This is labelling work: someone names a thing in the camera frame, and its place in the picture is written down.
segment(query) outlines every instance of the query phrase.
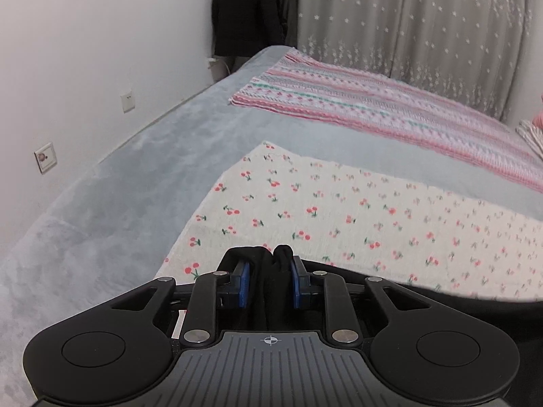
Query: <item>circular pad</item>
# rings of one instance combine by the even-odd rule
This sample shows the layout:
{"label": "circular pad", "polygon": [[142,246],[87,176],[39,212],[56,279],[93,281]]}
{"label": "circular pad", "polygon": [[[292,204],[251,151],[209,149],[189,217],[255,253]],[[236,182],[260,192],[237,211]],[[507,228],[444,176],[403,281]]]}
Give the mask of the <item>circular pad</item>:
{"label": "circular pad", "polygon": [[371,343],[370,361],[397,393],[425,405],[458,406],[502,395],[520,360],[503,331],[440,306],[393,312]]}
{"label": "circular pad", "polygon": [[472,337],[450,330],[426,334],[416,343],[416,349],[430,363],[445,367],[465,366],[481,352]]}
{"label": "circular pad", "polygon": [[124,340],[109,332],[86,332],[66,341],[62,355],[74,366],[101,367],[118,360],[124,353]]}

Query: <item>ribbed grip surface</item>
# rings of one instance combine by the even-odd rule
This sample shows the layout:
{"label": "ribbed grip surface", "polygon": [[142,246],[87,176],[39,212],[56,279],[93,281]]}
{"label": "ribbed grip surface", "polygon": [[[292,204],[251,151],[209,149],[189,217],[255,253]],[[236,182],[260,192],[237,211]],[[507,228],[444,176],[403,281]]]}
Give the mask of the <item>ribbed grip surface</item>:
{"label": "ribbed grip surface", "polygon": [[[38,403],[36,407],[49,407]],[[359,353],[316,333],[225,333],[188,350],[158,386],[116,407],[422,407],[384,386]],[[501,400],[485,407],[507,407]]]}

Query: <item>wall outlet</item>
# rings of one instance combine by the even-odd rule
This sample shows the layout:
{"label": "wall outlet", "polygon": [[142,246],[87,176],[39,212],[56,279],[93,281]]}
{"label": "wall outlet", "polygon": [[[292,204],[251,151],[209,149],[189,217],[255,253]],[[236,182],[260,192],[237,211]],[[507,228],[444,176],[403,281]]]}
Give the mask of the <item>wall outlet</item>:
{"label": "wall outlet", "polygon": [[215,64],[219,62],[219,58],[206,58],[205,63],[208,69],[211,69]]}
{"label": "wall outlet", "polygon": [[49,142],[39,150],[36,150],[34,156],[36,157],[37,166],[40,168],[42,174],[56,165],[56,154],[52,142]]}
{"label": "wall outlet", "polygon": [[136,107],[136,99],[132,90],[126,93],[125,95],[120,96],[120,102],[123,105],[123,111],[129,112],[132,108]]}

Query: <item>gray bed sheet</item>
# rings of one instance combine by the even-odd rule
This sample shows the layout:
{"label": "gray bed sheet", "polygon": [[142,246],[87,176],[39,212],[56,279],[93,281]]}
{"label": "gray bed sheet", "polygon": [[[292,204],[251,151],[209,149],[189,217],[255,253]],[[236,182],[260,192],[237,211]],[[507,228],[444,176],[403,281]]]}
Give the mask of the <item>gray bed sheet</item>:
{"label": "gray bed sheet", "polygon": [[215,180],[263,140],[543,220],[541,194],[483,169],[372,134],[228,105],[287,50],[262,51],[114,151],[68,188],[2,260],[0,406],[28,407],[35,399],[22,368],[28,341],[152,279]]}

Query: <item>gray curtain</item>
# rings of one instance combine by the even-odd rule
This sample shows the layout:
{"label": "gray curtain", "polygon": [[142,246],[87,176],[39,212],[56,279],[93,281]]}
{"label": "gray curtain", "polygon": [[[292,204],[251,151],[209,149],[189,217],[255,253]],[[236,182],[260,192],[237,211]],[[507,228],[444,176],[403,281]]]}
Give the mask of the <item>gray curtain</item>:
{"label": "gray curtain", "polygon": [[382,73],[506,120],[533,0],[299,2],[304,53]]}

